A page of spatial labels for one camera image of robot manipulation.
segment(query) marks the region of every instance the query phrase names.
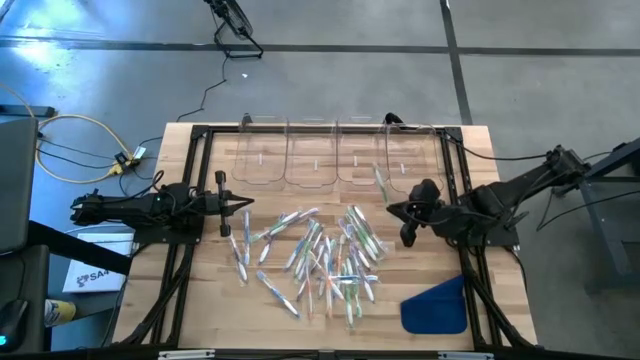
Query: desk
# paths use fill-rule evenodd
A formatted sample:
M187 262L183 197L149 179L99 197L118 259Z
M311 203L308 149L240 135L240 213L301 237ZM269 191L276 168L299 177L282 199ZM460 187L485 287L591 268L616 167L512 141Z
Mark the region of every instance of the desk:
M179 182L187 154L192 124L168 124L158 155L157 170L164 170L163 183ZM462 127L465 144L471 150L492 154L487 127ZM256 277L263 269L275 285L290 299L295 298L297 286L291 274L282 273L282 266L304 231L303 226L288 229L278 236L269 258L258 267L263 243L252 247L249 284L240 286L227 240L219 235L219 219L207 218L201 243L196 247L185 305L181 348L254 348L254 349L322 349L341 350L466 350L472 349L470 330L458 335L412 335L400 323L401 301L460 274L458 254L443 239L436 238L429 229L420 229L412 248L404 248L400 241L398 220L386 213L379 192L352 186L340 180L328 194L313 191L306 194L287 186L280 191L247 190L232 174L238 143L237 134L219 134L213 141L213 151L207 178L207 188L215 189L214 172L227 173L228 188L238 195L256 199L251 205L252 231L262 230L276 221L280 212L292 212L298 207L320 207L318 220L330 234L338 234L337 219L343 216L347 204L358 204L378 235L392 242L390 255L376 272L382 284L375 285L376 304L362 301L364 316L356 322L355 331L346 330L344 307L338 304L334 318L324 315L324 302L318 301L316 314L310 321L303 316L293 319ZM196 155L200 163L202 142ZM443 173L438 142L425 139L423 156L433 176ZM494 161L468 156L473 186L498 180ZM360 169L370 172L371 169ZM406 186L419 183L422 174L407 171ZM448 199L443 190L443 199ZM242 239L240 215L230 219L237 239ZM142 320L158 296L166 245L151 245L132 263L122 308L118 317L114 341L129 335ZM487 260L494 296L511 322L522 335L536 342L535 332L520 269L503 249L488 249ZM300 309L305 313L306 303ZM165 317L165 329L172 318L171 303ZM489 339L486 313L479 309L483 334Z

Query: yellow cable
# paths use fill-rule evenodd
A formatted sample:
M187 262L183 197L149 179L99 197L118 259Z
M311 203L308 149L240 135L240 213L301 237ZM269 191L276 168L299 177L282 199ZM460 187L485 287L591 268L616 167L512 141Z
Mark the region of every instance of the yellow cable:
M20 95L18 95L18 93L16 93L13 89L11 89L10 87L8 87L7 85L5 85L3 83L0 83L0 87L2 87L3 89L7 90L11 95L15 96L18 100L20 100L22 102L22 104L24 105L24 107L29 112L29 115L31 115L31 117L35 117L34 114L33 114L33 111L31 110L31 107L29 106L29 104ZM122 140L120 140L118 135L116 135L116 133L114 133L113 130L111 130L107 125L101 123L100 121L98 121L96 119L93 119L93 118L90 118L88 116L75 115L75 114L54 116L54 117L49 118L47 120L41 121L40 124L38 125L38 129L42 130L45 126L47 126L48 124L50 124L50 123L52 123L52 122L54 122L56 120L69 119L69 118L82 119L82 120L90 121L90 122L102 127L118 142L118 145L120 145L122 150L124 150L124 153L126 154L127 159L129 159L129 162L133 159L133 154L129 151L129 149L127 149L127 147L124 145ZM109 176L120 174L123 171L122 166L120 164L114 163L113 167L111 169L109 169L109 171L107 171L106 174L104 174L103 176L101 176L99 178L89 179L89 180L67 179L67 178L64 178L62 176L58 176L58 175L54 174L51 170L47 169L47 167L44 166L44 164L42 163L42 160L40 159L40 151L38 151L38 150L40 150L40 145L41 144L42 144L42 142L38 142L37 145L36 145L36 163L38 164L38 166L40 166L40 168L42 168L42 170L45 173L47 173L52 178L60 180L60 181L64 181L64 182L68 182L68 183L72 183L72 184L91 184L91 183L95 183L95 182L98 182L98 181L102 181L102 180L108 178Z

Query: butcher block tabletop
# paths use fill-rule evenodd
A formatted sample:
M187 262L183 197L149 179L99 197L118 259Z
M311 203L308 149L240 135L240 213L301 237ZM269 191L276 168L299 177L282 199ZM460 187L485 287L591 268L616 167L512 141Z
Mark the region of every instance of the butcher block tabletop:
M168 124L158 154L156 171L164 170L161 184L180 182L193 125ZM464 144L483 155L493 155L485 126L462 126ZM213 139L206 188L217 191L214 172L227 174L227 189L255 199L251 231L273 225L281 213L320 209L315 219L325 234L339 237L338 219L347 205L360 207L377 235L389 245L388 255L372 274L375 304L360 291L362 317L349 329L345 304L334 301L333 317L326 315L325 297L314 297L315 309L307 316L307 298L295 301L299 284L282 268L306 231L295 225L278 234L266 261L258 266L265 241L251 247L247 267L249 282L240 282L229 241L219 232L219 216L206 218L201 242L195 248L185 303L180 348L217 349L335 349L335 350L470 350L470 328L455 335L414 335L403 329L400 303L460 275L458 253L430 229L418 230L415 245L400 240L401 222L385 210L382 194L373 180L372 164L386 169L391 201L406 200L413 185L432 178L448 201L440 141L432 135L358 135L328 131L323 134L216 134ZM191 185L195 185L203 141L196 153ZM467 154L474 187L499 180L493 160ZM241 211L230 218L242 250ZM154 244L133 259L117 319L114 341L129 335L158 297L168 246ZM536 342L520 268L502 248L488 248L486 257L496 302L520 333ZM256 277L262 270L300 311L296 319ZM490 339L486 312L477 298L483 335ZM163 337L171 326L173 300L168 305Z

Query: wire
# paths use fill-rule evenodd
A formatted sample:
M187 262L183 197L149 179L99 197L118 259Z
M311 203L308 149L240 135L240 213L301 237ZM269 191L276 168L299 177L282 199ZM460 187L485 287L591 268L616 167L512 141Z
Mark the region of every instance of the wire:
M106 130L116 140L118 145L120 145L120 147L122 148L122 150L126 154L127 158L128 159L132 159L133 158L133 154L131 153L131 151L129 151L127 149L127 147L124 145L122 140L120 140L118 135L116 135L113 132L113 130L111 130L108 126L106 126L105 124L101 123L100 121L95 120L93 118L90 118L88 116L75 115L75 114L54 116L54 117L49 118L47 120L41 121L40 125L39 125L39 130L42 131L42 129L44 129L47 125L51 124L52 122L54 122L56 120L69 119L69 118L86 120L86 121L92 122L92 123L102 127L104 130ZM54 174L53 172L51 172L51 170L49 170L47 167L45 167L44 164L42 163L42 161L40 160L40 145L41 145L41 143L38 143L36 145L36 150L38 150L36 152L36 163L38 164L38 166L40 166L42 168L42 170L45 173L47 173L49 176L53 177L54 179L58 179L60 181L64 181L64 182L68 182L68 183L72 183L72 184L90 184L90 183L102 181L102 180L104 180L104 179L106 179L109 176L112 176L114 174L114 171L112 169L110 171L107 171L107 173L104 174L103 176L101 176L99 178L95 178L95 179L90 179L90 180L73 180L73 179L67 179L67 178L58 176L58 175Z
M131 255L131 257L136 257L138 256L138 254L140 254L144 249L146 249L147 247L149 247L149 245L151 244L140 244L140 246L138 247L138 250L136 250L133 255Z
M529 287L527 286L527 273L524 270L524 265L522 264L522 260L520 260L520 257L518 256L518 254L515 251L513 251L512 248L505 246L504 249L507 250L507 252L509 252L511 255L513 255L513 258L516 260L518 265L520 265L520 272L522 273L522 282L524 282L524 291L529 292Z
M122 186L123 177L124 177L124 172L120 174L120 177L118 177L118 186L120 186L120 191L122 191L122 195L129 196L129 194L127 194L127 192L124 190L124 187Z
M22 105L24 105L25 108L27 108L27 112L29 113L29 115L32 118L35 118L36 116L33 114L33 110L31 110L31 106L29 106L29 103L27 103L27 101L25 99L22 98L22 96L18 95L18 93L13 90L12 88L10 88L9 86L0 83L0 87L5 89L7 92L9 92L9 94L13 95L16 97L16 99L20 100L20 102L22 103Z
M147 186L146 188L138 191L137 193L128 196L126 198L123 199L117 199L117 200L111 200L111 201L103 201L102 204L115 204L115 203L119 203L119 202L125 202L125 201L129 201L131 199L134 199L144 193L146 193L147 191L151 190L151 188L155 187L155 185L160 182L160 180L162 179L162 177L164 176L164 170L160 170L158 171L154 176L153 176L153 182L151 183L151 185Z
M445 136L445 135L438 134L438 130L436 129L436 127L431 125L431 124L421 124L420 126L422 126L422 125L428 126L431 129L433 129L433 133L435 134L435 136L437 136L437 137L439 137L439 138L441 138L441 139L443 139L443 140L445 140L445 141L447 141L447 142L449 142L449 143L451 143L451 144L463 149L464 151L466 151L466 152L468 152L468 153L470 153L472 155L475 155L475 156L477 156L477 157L479 157L481 159L496 160L496 161L521 161L521 160L532 160L532 159L540 159L540 158L547 157L547 154L531 155L531 156L520 156L520 157L513 157L513 158L492 157L492 156L487 156L487 155L481 155L481 154L478 154L477 152L475 152L473 150L470 150L469 148L466 148L464 145L458 143L456 140L454 140L455 137L453 135L449 134L446 129L443 129L444 132L447 134Z
M100 225L83 226L83 227L67 230L64 233L68 235L68 234L71 234L71 233L74 233L74 232L78 232L78 231L82 231L82 230L90 230L90 229L98 229L98 228L106 228L106 227L131 229L130 227L128 227L126 225L100 224Z
M110 164L110 165L104 165L104 166L86 165L86 164L79 163L79 162L77 162L77 161L73 161L73 160L67 159L67 158L62 157L62 156L60 156L60 155L54 155L54 154L48 153L48 152L46 152L46 151L44 151L44 150L40 150L40 149L38 149L38 148L36 148L36 151L37 151L37 152L39 152L39 153L43 153L43 154L45 154L45 155L47 155L47 156L54 157L54 158L56 158L56 159L64 160L64 161L69 162L69 163L72 163L72 164L74 164L74 165L78 165L78 166L82 166L82 167L86 167L86 168L90 168L90 169L109 169L109 168L112 168L112 167L113 167L113 164Z
M59 148L75 151L75 152L80 153L80 154L85 154L85 155L89 155L89 156L93 156L93 157L97 157L97 158L101 158L101 159L113 160L113 156L109 157L109 156L104 156L104 155L93 154L93 153L90 153L90 152L87 152L87 151L84 151L84 150L79 150L79 149L76 149L76 148L72 148L70 146L56 144L53 141L49 141L47 139L38 139L38 140L40 140L40 141L42 141L44 143L50 144L52 146L57 146Z
M134 173L134 174L135 174L139 179L142 179L142 180L151 180L151 179L153 179L153 176L149 176L149 177L146 177L146 176L140 176L140 174L138 174L138 171L136 171L136 168L131 168L131 170L133 170L133 173Z
M152 137L152 138L147 139L147 140L142 140L140 142L140 144L138 144L138 146L142 146L142 145L144 145L144 144L146 144L148 142L155 141L155 140L162 140L162 136L156 136L156 137Z
M213 90L213 89L217 88L218 86L220 86L220 85L222 85L222 84L227 82L227 77L226 77L225 71L224 71L225 70L225 65L227 64L227 60L229 60L228 57L226 57L224 59L224 61L222 62L222 81L220 81L219 83L217 83L215 85L212 85L212 86L209 86L208 88L206 88L204 90L204 94L202 95L202 101L200 101L200 107L198 109L196 109L196 110L189 111L187 113L184 113L184 114L178 116L178 118L176 119L176 122L180 122L180 120L182 120L182 118L187 117L189 115L193 115L195 113L199 113L200 111L204 111L204 103L207 101L207 94L208 94L209 90Z
M592 202L589 202L589 203L586 203L586 204L583 204L583 205L580 205L580 206L576 206L576 207L574 207L573 209L569 209L569 210L567 210L567 211L561 212L560 214L558 214L558 215L556 215L556 216L552 217L549 221L547 221L547 222L545 222L545 223L542 223L542 224L538 225L538 227L536 228L536 231L540 231L540 230L544 229L547 225L549 225L550 223L552 223L553 221L555 221L556 219L558 219L558 218L560 218L560 217L562 217L562 216L564 216L564 215L567 215L567 214L569 214L569 213L571 213L571 212L574 212L574 211L576 211L576 210L582 209L582 208L584 208L584 207L591 206L591 205L595 205L595 204L599 204L599 203L601 203L601 202L605 202L605 201L609 201L609 200L613 200L613 199L617 199L617 198L621 198L621 197L623 197L623 196L627 196L627 195L638 194L638 193L640 193L640 190L636 190L636 191L629 191L629 192L626 192L626 193L618 194L618 195L615 195L615 196L610 196L610 197L608 197L608 198L604 198L604 199L600 199L600 200L592 201Z
M538 226L536 226L536 231L540 231L542 224L547 219L547 214L549 213L549 208L551 207L551 200L553 199L553 189L549 189L549 199L547 199L547 206L544 208L544 213L542 213L542 217L540 218L540 222Z
M31 107L29 106L29 103L27 103L27 101L22 98L16 91L14 91L13 89L11 89L9 86L0 83L0 87L2 87L3 89L5 89L6 91L8 91L11 95L15 96L18 100L20 100L20 102L22 102L22 104L24 105L24 107L27 109L27 112L29 112L29 115L31 115L31 117L35 118L35 115L33 113L33 110L31 109ZM105 129L115 140L116 142L120 145L120 147L122 147L122 149L124 150L124 152L126 153L127 157L129 159L133 158L133 155L131 154L131 152L127 149L127 147L122 143L122 141L120 140L120 138L111 130L109 129L109 127L107 127L105 124L101 123L98 120L92 119L88 116L84 116L84 115L74 115L74 114L68 114L68 115L57 115L54 116L52 118L49 118L47 120L43 120L40 122L40 124L38 125L38 130L42 131L42 129L44 129L45 126L47 126L48 124L52 123L53 121L59 120L59 119L66 119L66 118L76 118L76 119L83 119L86 121L90 121L93 122L94 124L102 127L103 129ZM44 164L42 163L42 160L40 159L40 146L41 146L42 142L39 142L36 144L36 163L38 164L38 166L40 166L42 168L42 170L47 173L49 176L53 177L54 179L60 180L60 181L64 181L64 182L68 182L68 183L72 183L72 184L90 184L90 183L94 183L94 182L98 182L98 181L102 181L106 178L108 178L109 176L114 174L114 169L111 169L110 171L108 171L106 174L104 174L103 176L99 177L99 178L95 178L95 179L90 179L90 180L73 180L73 179L67 179L64 178L62 176L58 176L56 174L54 174L53 172L51 172L51 170L49 170L46 166L44 166Z
M111 333L111 328L113 326L113 321L116 318L116 311L118 310L118 303L120 303L120 299L122 298L122 295L124 294L124 287L127 284L128 278L125 278L124 281L122 282L122 286L120 287L120 291L118 292L118 296L116 296L116 301L113 304L113 310L111 311L111 316L109 317L109 322L107 323L107 330L104 332L104 336L102 337L102 341L100 342L100 347L104 347L104 345L107 343L107 338L109 337L109 334Z
M609 155L609 154L611 154L611 153L612 153L612 151L603 151L603 152L601 152L601 153L597 153L597 154L589 155L589 156L587 156L586 158L582 159L582 161L587 161L587 160L592 159L592 158L594 158L594 157L596 157L596 156Z

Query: wooden table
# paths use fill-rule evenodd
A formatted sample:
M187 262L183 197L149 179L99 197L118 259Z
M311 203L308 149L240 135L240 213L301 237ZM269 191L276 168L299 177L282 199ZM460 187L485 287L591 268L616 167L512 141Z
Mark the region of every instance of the wooden table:
M181 181L192 125L167 125L157 164L157 170L165 171L163 183ZM487 127L463 126L462 130L468 148L481 154L493 154ZM286 147L278 145L278 141L282 139L281 135L271 138L264 135L262 140L258 137L251 139L251 149L264 152L261 167L271 167L271 170L267 169L265 172L273 171L273 168L279 169L278 166L282 165L277 162L278 159L280 162L284 161L280 156L286 151ZM416 137L404 139L398 135L394 138L393 144L389 144L391 182L398 190L407 191L425 177L437 178L444 174L439 141L422 137L416 146L415 139ZM256 202L250 207L252 231L272 225L281 212L293 212L300 207L320 207L321 212L317 219L325 225L325 231L337 235L337 219L344 215L346 205L358 204L378 235L391 243L390 255L379 264L376 271L381 281L381 284L374 286L376 304L369 303L364 297L364 291L360 292L363 297L364 316L356 319L354 331L347 330L343 303L335 306L335 314L331 319L325 316L324 301L316 301L316 311L311 320L306 316L302 316L300 320L294 319L257 280L255 273L257 269L263 269L285 296L295 299L297 286L293 283L291 274L285 274L281 269L296 241L303 234L304 226L296 226L279 235L263 266L257 266L257 257L264 243L254 245L251 266L248 268L249 284L241 286L228 241L219 235L219 219L210 217L206 220L202 242L195 252L180 347L341 350L472 348L468 327L464 333L458 335L413 335L402 328L400 302L459 275L460 265L457 252L448 247L443 239L435 237L429 229L418 231L418 239L412 248L402 246L398 235L399 221L385 211L380 192L375 187L364 184L372 174L371 167L367 164L377 156L370 150L371 145L375 143L371 136L353 135L350 139L337 142L340 153L337 161L340 178L328 189L301 188L291 184L286 184L283 189L273 184L258 189L260 186L248 186L247 183L234 179L234 166L241 165L236 164L238 150L242 150L243 153L247 150L244 145L239 149L238 142L246 140L246 137L239 137L237 134L215 136L207 180L208 188L216 188L213 173L216 170L224 170L227 173L229 189L236 194L254 198ZM296 183L308 185L314 178L327 179L333 176L332 172L336 170L335 164L331 162L335 163L336 160L335 156L334 160L330 159L331 156L328 156L327 160L327 154L324 152L326 150L323 150L326 140L318 138L318 144L321 145L315 148L313 139L310 138L297 139L296 144L290 141L289 151L293 148L298 150L290 157L289 164L297 164L298 167L289 168L287 175L302 179L296 180ZM261 142L268 145L261 147ZM200 163L201 152L202 142L195 164ZM358 156L357 168L353 167L354 154ZM247 156L243 161L248 161L249 156L253 159L258 155L254 151ZM318 170L315 170L313 164L318 158ZM403 164L404 174L401 174L400 163ZM473 186L498 180L494 161L469 154L468 163ZM247 169L260 167L258 164L251 166ZM198 173L197 166L194 168L192 181L195 181ZM235 173L236 177L247 174L249 173L246 171ZM397 192L393 197L406 195ZM448 200L446 189L443 189L442 198ZM230 223L236 238L241 242L243 237L240 215L236 215ZM156 300L166 252L166 245L152 245L134 259L114 341L130 334ZM511 254L501 248L488 249L487 260L496 301L522 335L535 343L536 337L520 268ZM169 304L164 336L170 328L172 307L173 303ZM298 308L302 314L306 314L306 300L298 304ZM489 339L486 313L481 306L479 312L484 327L483 334Z

